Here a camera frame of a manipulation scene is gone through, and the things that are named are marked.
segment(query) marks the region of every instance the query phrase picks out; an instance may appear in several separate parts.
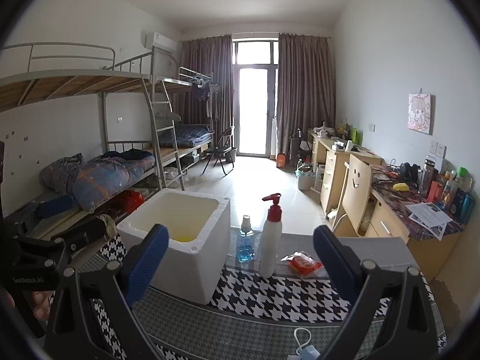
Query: light switch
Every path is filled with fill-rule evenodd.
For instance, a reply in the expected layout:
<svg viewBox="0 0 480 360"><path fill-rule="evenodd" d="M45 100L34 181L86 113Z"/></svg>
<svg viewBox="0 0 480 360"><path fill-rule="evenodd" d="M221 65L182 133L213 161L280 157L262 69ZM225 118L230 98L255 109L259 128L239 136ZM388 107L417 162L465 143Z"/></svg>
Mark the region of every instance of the light switch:
<svg viewBox="0 0 480 360"><path fill-rule="evenodd" d="M432 140L432 141L430 142L430 150L429 150L430 153L436 154L436 152L437 152L437 145L438 145L438 143L435 142L434 140Z"/></svg>
<svg viewBox="0 0 480 360"><path fill-rule="evenodd" d="M437 152L435 153L435 155L437 157L440 157L440 158L445 158L445 150L447 149L447 147L445 145L442 145L442 144L438 144L437 145Z"/></svg>

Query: brown curtain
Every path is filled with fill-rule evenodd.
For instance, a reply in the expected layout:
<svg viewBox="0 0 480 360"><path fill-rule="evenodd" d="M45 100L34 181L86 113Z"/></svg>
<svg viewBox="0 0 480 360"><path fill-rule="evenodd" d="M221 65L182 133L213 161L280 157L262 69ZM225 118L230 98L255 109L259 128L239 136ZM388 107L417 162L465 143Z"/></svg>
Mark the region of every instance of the brown curtain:
<svg viewBox="0 0 480 360"><path fill-rule="evenodd" d="M277 142L280 153L300 128L335 126L335 76L327 38L280 34L278 38Z"/></svg>
<svg viewBox="0 0 480 360"><path fill-rule="evenodd" d="M189 40L181 47L181 66L203 74L213 74L213 83L219 86L213 112L214 139L232 125L233 114L233 65L232 36ZM205 100L195 100L191 93L183 93L173 101L173 111L182 124L209 124Z"/></svg>

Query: white cable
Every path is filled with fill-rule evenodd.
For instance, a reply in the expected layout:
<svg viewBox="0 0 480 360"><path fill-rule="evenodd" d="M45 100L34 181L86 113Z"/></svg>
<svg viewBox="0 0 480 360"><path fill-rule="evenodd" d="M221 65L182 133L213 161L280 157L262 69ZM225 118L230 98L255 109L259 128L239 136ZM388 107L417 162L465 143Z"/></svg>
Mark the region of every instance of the white cable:
<svg viewBox="0 0 480 360"><path fill-rule="evenodd" d="M304 331L306 331L306 332L308 333L308 335L309 335L308 341L307 341L306 343L304 343L304 344L301 344L300 341L299 341L299 339L298 339L298 337L297 337L297 332L298 332L299 330L304 330ZM297 344L298 344L298 348L297 348L297 350L295 351L295 353L296 353L297 355L300 355L300 351L303 349L303 347L306 347L306 346L310 343L310 341L311 341L311 333L310 333L310 330L308 330L308 329L305 328L305 327L297 327L297 328L293 331L293 337L294 337L295 341L296 341Z"/></svg>

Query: chair backrest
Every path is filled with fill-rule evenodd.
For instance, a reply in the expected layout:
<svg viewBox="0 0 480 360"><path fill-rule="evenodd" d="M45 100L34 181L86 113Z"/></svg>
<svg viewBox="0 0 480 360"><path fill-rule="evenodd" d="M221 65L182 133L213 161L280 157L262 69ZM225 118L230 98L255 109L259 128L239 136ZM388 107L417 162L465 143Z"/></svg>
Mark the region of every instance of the chair backrest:
<svg viewBox="0 0 480 360"><path fill-rule="evenodd" d="M232 137L233 137L233 131L235 129L235 126L230 126L227 128L224 132L222 132L222 135L218 137L217 139L217 144L215 145L215 149L220 147L220 146L226 146L227 144L232 147ZM225 140L225 145L221 145L222 139L226 138Z"/></svg>
<svg viewBox="0 0 480 360"><path fill-rule="evenodd" d="M370 195L371 169L353 154L350 154L349 165L342 205L355 232L358 233Z"/></svg>

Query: white foam box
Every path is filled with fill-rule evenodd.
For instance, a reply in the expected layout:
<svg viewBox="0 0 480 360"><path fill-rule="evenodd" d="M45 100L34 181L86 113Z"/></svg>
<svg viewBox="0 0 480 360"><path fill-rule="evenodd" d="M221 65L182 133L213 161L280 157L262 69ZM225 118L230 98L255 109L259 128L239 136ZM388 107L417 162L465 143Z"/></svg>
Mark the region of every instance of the white foam box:
<svg viewBox="0 0 480 360"><path fill-rule="evenodd" d="M230 199L164 189L117 225L129 250L155 225L169 230L169 247L150 285L207 304L230 247Z"/></svg>

